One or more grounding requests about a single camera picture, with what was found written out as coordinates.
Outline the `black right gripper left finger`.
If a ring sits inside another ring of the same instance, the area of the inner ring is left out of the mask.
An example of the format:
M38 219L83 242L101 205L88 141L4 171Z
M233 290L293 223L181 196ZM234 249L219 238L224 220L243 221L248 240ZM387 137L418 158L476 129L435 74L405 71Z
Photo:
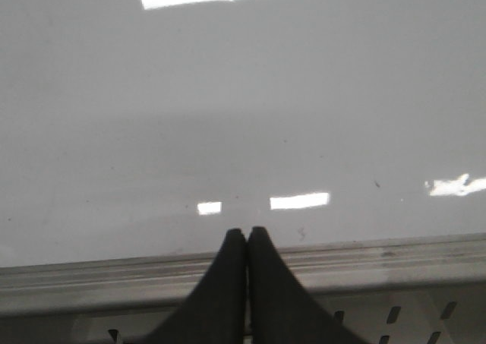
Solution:
M246 298L246 240L230 229L191 294L143 342L242 343Z

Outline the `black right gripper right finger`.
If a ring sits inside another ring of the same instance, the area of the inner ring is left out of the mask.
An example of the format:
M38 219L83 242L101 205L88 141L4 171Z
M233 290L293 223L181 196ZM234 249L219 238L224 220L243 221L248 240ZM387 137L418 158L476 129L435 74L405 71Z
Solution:
M312 298L261 226L248 238L248 274L254 343L364 342Z

